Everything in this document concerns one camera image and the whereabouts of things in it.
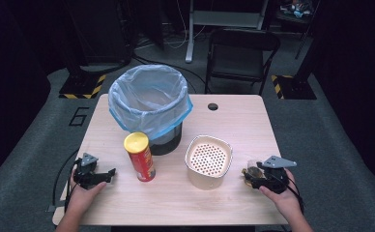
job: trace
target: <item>metal strainer basket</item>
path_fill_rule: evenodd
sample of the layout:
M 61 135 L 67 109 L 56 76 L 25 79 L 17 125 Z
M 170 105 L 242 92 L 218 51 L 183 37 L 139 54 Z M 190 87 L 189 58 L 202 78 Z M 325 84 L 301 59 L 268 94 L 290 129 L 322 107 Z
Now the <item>metal strainer basket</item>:
M 231 160 L 232 148 L 228 143 L 215 137 L 199 135 L 187 149 L 187 175 L 197 188 L 215 189 L 221 185 Z

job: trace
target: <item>blue plastic bag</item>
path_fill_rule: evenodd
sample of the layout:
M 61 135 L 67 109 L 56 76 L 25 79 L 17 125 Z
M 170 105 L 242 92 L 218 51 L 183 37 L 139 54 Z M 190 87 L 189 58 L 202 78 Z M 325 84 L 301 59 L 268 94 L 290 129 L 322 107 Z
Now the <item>blue plastic bag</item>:
M 126 71 L 110 87 L 109 111 L 125 131 L 142 131 L 150 140 L 180 125 L 193 105 L 182 74 L 164 65 Z

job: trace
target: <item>pringles can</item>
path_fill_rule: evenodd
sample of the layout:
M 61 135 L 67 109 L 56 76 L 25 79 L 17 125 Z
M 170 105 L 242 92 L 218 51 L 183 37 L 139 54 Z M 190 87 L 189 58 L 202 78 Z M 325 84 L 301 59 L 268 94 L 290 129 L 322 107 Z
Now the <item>pringles can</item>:
M 152 181 L 156 170 L 149 149 L 148 136 L 143 132 L 133 132 L 125 138 L 124 147 L 130 155 L 137 179 L 141 182 Z

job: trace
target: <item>white table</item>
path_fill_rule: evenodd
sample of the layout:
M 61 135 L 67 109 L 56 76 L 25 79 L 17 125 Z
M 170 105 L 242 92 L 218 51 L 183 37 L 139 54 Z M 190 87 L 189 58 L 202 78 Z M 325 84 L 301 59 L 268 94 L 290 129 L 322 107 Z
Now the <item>white table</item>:
M 261 225 L 287 224 L 274 203 L 244 183 L 248 160 L 280 156 L 263 100 L 256 95 L 190 95 L 193 109 L 183 123 L 180 145 L 154 156 L 157 176 L 139 182 L 124 149 L 129 134 L 108 112 L 102 95 L 78 156 L 99 158 L 97 173 L 117 168 L 112 183 L 97 196 L 81 224 L 87 225 Z M 218 110 L 208 109 L 216 103 Z M 233 160 L 223 183 L 213 190 L 194 187 L 188 179 L 185 154 L 191 140 L 205 134 L 228 142 Z M 64 214 L 58 208 L 53 222 Z

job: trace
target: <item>hand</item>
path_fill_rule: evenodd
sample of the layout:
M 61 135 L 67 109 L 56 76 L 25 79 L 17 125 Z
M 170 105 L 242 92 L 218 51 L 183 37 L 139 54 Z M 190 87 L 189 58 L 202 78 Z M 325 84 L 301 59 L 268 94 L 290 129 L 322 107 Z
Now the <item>hand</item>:
M 97 186 L 87 190 L 80 186 L 75 186 L 76 183 L 73 181 L 73 173 L 71 175 L 71 200 L 68 204 L 68 209 L 62 217 L 55 231 L 71 232 L 78 231 L 79 222 L 82 216 L 91 206 L 95 197 L 103 190 L 106 186 L 106 182 L 101 182 Z
M 293 174 L 287 169 L 285 171 L 289 179 L 294 182 Z M 297 192 L 297 188 L 293 182 L 290 181 L 289 187 Z M 275 203 L 277 209 L 289 222 L 293 232 L 313 231 L 302 213 L 299 199 L 290 189 L 285 190 L 281 194 L 276 194 L 264 186 L 260 187 L 259 190 Z
M 73 173 L 71 175 L 71 199 L 68 205 L 67 212 L 73 212 L 76 215 L 82 216 L 91 206 L 95 197 L 103 190 L 106 186 L 106 182 L 101 182 L 91 189 L 85 189 L 80 187 L 73 180 Z
M 284 168 L 284 170 L 286 171 L 289 179 L 294 182 L 293 174 L 286 168 Z M 290 181 L 289 186 L 291 189 L 297 192 L 297 189 L 294 186 L 293 182 Z M 275 192 L 269 190 L 264 186 L 260 187 L 259 190 L 275 203 L 275 206 L 284 215 L 285 218 L 294 213 L 302 213 L 302 210 L 300 209 L 299 199 L 290 189 L 285 190 L 281 194 L 276 194 Z

